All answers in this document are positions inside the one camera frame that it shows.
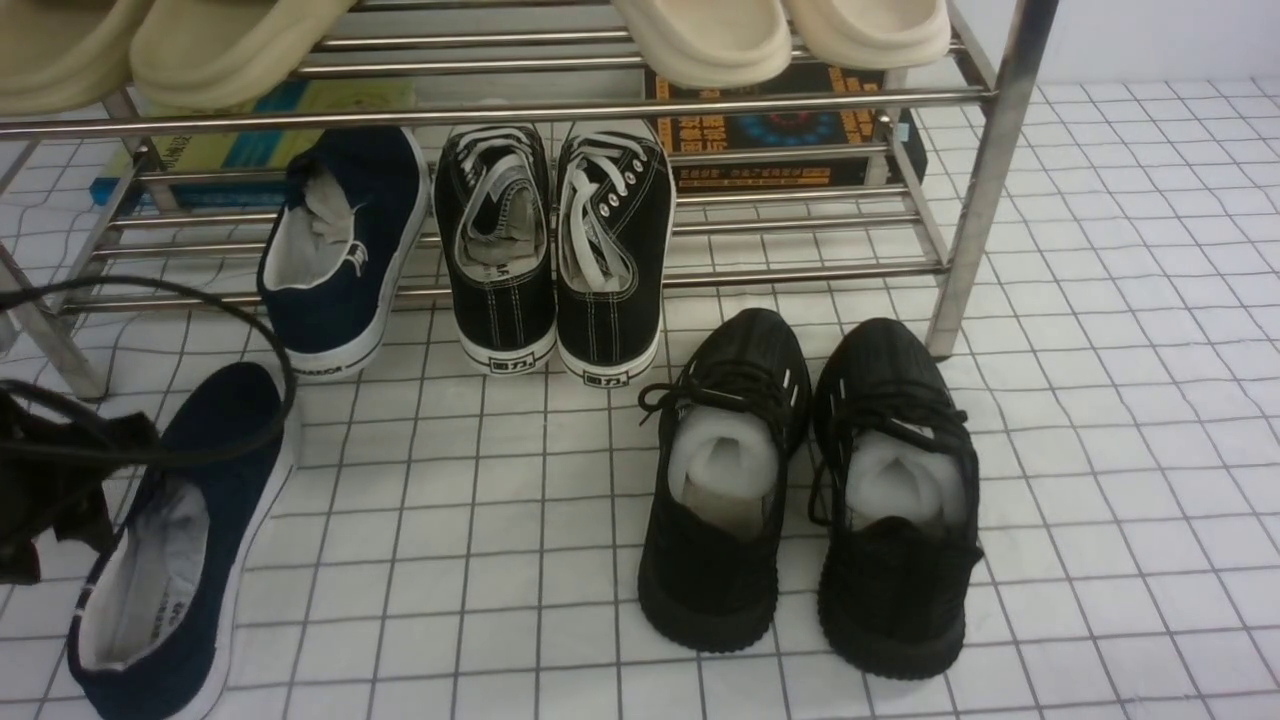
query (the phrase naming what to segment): cardboard box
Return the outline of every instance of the cardboard box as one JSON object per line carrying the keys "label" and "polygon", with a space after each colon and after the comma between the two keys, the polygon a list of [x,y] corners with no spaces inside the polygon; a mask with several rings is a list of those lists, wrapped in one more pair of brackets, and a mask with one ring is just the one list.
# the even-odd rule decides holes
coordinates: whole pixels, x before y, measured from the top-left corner
{"label": "cardboard box", "polygon": [[[406,110],[413,105],[413,81],[408,78],[288,81],[259,100],[242,102],[216,114]],[[145,114],[187,117],[202,113],[152,105]],[[315,145],[321,132],[202,133],[160,136],[154,140],[165,170],[283,170],[294,155]],[[106,204],[129,168],[129,154],[120,149],[106,163],[102,174],[90,186],[95,202]],[[184,208],[269,208],[284,201],[284,182],[174,184],[173,192]]]}
{"label": "cardboard box", "polygon": [[[778,77],[735,90],[686,90],[645,70],[645,99],[696,100],[758,97],[763,95],[840,95],[874,92],[884,73],[836,68],[823,63],[792,63]],[[840,113],[780,113],[764,115],[692,115],[650,120],[658,141],[672,158],[692,152],[763,150],[820,145],[863,145],[872,141],[870,110]],[[899,137],[904,140],[911,167],[919,178],[928,169],[924,142],[909,110],[901,115]],[[788,187],[850,187],[867,181],[867,158],[837,160],[785,160],[733,165],[681,165],[676,169],[680,192],[724,192],[731,190],[781,190]],[[890,159],[890,182],[901,182],[897,164]]]}

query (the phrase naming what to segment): black knit sneaker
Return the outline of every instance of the black knit sneaker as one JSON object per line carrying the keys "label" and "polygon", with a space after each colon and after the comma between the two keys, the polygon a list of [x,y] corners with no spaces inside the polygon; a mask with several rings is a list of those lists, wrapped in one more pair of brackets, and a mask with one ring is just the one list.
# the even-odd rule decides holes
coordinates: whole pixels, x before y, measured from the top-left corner
{"label": "black knit sneaker", "polygon": [[658,354],[671,165],[652,137],[595,132],[564,142],[557,172],[561,357],[589,386],[623,387]]}
{"label": "black knit sneaker", "polygon": [[[655,391],[666,395],[649,401]],[[806,434],[800,343],[777,313],[744,310],[703,342],[673,384],[646,387],[640,407],[662,411],[640,609],[682,646],[750,647],[778,603],[787,460]]]}
{"label": "black knit sneaker", "polygon": [[490,127],[445,143],[435,218],[462,350],[481,372],[527,373],[556,347],[545,201],[550,170],[532,127]]}
{"label": "black knit sneaker", "polygon": [[814,436],[831,471],[818,585],[827,642],[867,673],[943,673],[964,644],[978,548],[978,455],[928,350],[897,320],[850,332],[814,392]]}

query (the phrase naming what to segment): white tiled floor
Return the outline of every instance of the white tiled floor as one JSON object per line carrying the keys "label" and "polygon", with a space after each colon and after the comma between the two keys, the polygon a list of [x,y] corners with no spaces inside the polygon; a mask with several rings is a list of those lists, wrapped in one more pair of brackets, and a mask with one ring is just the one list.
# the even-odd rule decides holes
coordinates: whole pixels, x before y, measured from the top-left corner
{"label": "white tiled floor", "polygon": [[[1245,81],[1037,97],[964,338],[942,365],[982,456],[987,551],[969,644],[945,678],[864,678],[827,652],[813,597],[824,536],[803,510],[812,450],[794,469],[773,632],[731,657],[660,639],[635,600],[657,455],[636,389],[586,389],[556,365],[472,375],[451,314],[417,311],[394,316],[358,382],[303,393],[305,469],[253,547],[215,717],[1280,717],[1277,96],[1280,82]],[[950,229],[979,115],[920,117],[925,187]],[[83,188],[110,151],[45,146],[5,196],[0,238],[36,282],[83,241]],[[671,259],[915,251],[909,233],[833,232],[685,238]],[[251,263],[172,265],[118,270],[252,282]],[[420,251],[415,265],[434,275],[438,256]],[[667,379],[745,306],[778,309],[817,370],[861,319],[923,329],[933,295],[929,281],[673,295],[650,377]],[[209,315],[95,316],[79,338],[111,363],[105,413],[161,419],[212,368],[262,347]],[[26,343],[0,368],[58,386]],[[128,487],[113,480],[113,501]],[[63,669],[91,559],[45,538],[41,560],[46,583],[0,589],[3,720],[92,716]]]}

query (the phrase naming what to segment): white wall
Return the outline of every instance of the white wall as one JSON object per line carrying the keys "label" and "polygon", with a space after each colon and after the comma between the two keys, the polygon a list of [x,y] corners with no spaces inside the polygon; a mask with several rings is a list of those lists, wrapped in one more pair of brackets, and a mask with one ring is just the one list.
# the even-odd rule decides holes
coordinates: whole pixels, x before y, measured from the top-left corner
{"label": "white wall", "polygon": [[[956,4],[998,63],[1015,0]],[[1277,76],[1276,0],[1061,0],[1041,72],[1046,82]]]}

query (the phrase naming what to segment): stainless steel shoe rack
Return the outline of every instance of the stainless steel shoe rack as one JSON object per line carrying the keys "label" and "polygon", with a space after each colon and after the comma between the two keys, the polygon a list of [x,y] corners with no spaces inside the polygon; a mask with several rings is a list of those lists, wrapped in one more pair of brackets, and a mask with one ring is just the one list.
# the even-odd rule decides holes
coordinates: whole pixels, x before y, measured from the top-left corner
{"label": "stainless steel shoe rack", "polygon": [[[365,0],[352,13],[424,12],[442,9],[559,8],[605,5],[608,0]],[[722,206],[730,204],[769,204],[809,201],[846,201],[856,206],[864,201],[897,200],[904,210],[874,211],[845,217],[820,215],[787,219],[750,219],[726,222],[698,222],[677,224],[675,234],[712,236],[718,233],[769,233],[813,232],[847,228],[913,227],[920,240],[923,259],[918,261],[861,263],[847,265],[818,265],[801,269],[765,269],[746,272],[671,273],[668,287],[717,287],[744,284],[773,284],[788,282],[823,282],[854,278],[890,278],[906,275],[934,275],[940,295],[928,331],[927,343],[936,357],[951,354],[960,332],[960,322],[978,273],[1004,190],[1005,178],[1012,161],[1021,124],[1039,72],[1041,60],[1052,28],[1057,0],[1019,0],[1014,10],[1012,28],[1004,60],[997,69],[984,55],[969,26],[952,6],[955,60],[964,86],[948,88],[901,88],[902,72],[890,74],[888,90],[868,95],[817,95],[772,96],[749,99],[714,99],[681,102],[544,102],[516,105],[458,105],[451,108],[422,108],[404,111],[352,111],[342,114],[253,114],[219,117],[142,118],[124,92],[109,99],[110,119],[105,120],[38,120],[0,123],[0,141],[27,141],[26,155],[42,140],[55,138],[122,138],[134,155],[132,169],[119,183],[115,193],[102,210],[83,251],[72,266],[70,277],[100,274],[118,259],[230,256],[257,255],[264,241],[228,241],[216,243],[136,243],[122,242],[128,231],[156,228],[187,228],[197,225],[264,224],[274,220],[275,213],[225,211],[202,214],[186,211],[174,201],[169,188],[175,183],[220,183],[229,181],[264,179],[265,173],[165,172],[159,154],[148,141],[150,136],[187,135],[202,132],[261,131],[285,128],[338,128],[369,124],[392,126],[453,126],[502,122],[570,122],[639,119],[662,115],[696,114],[749,114],[818,110],[872,110],[877,119],[877,142],[859,147],[804,147],[760,150],[750,152],[718,152],[699,156],[681,156],[673,163],[705,164],[709,160],[726,164],[792,159],[797,155],[863,156],[870,158],[872,184],[859,188],[748,191],[723,195],[682,196],[677,202],[685,208]],[[430,27],[429,22],[421,23]],[[641,68],[644,60],[635,51],[623,28],[573,29],[557,32],[502,32],[502,33],[449,33],[415,35],[397,37],[330,37],[316,47],[316,61],[308,61],[296,72],[301,78],[362,78],[389,76],[458,76],[481,73],[539,73],[539,72],[590,72],[604,69]],[[621,46],[616,53],[599,50],[577,51],[580,46]],[[531,46],[563,46],[557,56],[511,58],[512,50]],[[343,61],[349,53],[425,51],[428,56],[440,50],[476,49],[492,50],[499,59],[424,59],[416,61],[351,63]],[[797,49],[796,58],[808,58]],[[986,114],[972,181],[964,200],[955,237],[948,242],[934,222],[919,178],[911,170],[902,143],[895,132],[897,114],[902,108],[931,108],[943,105],[978,105]],[[901,168],[905,182],[883,182],[887,158],[893,158]],[[0,177],[0,191],[17,170]],[[137,214],[141,191],[151,193],[159,213]],[[438,237],[424,237],[422,243],[439,242]],[[0,290],[27,284],[27,278],[13,258],[0,247]],[[402,287],[399,301],[438,300],[449,293],[448,287]],[[236,295],[229,299],[241,305],[253,305],[257,297]],[[15,310],[15,319],[31,333],[37,346],[61,373],[72,391],[84,398],[106,393],[105,378],[91,366],[72,340],[76,316],[84,313],[137,311],[146,309],[180,309],[191,302],[172,296],[97,296],[74,293],[49,304],[33,304]]]}

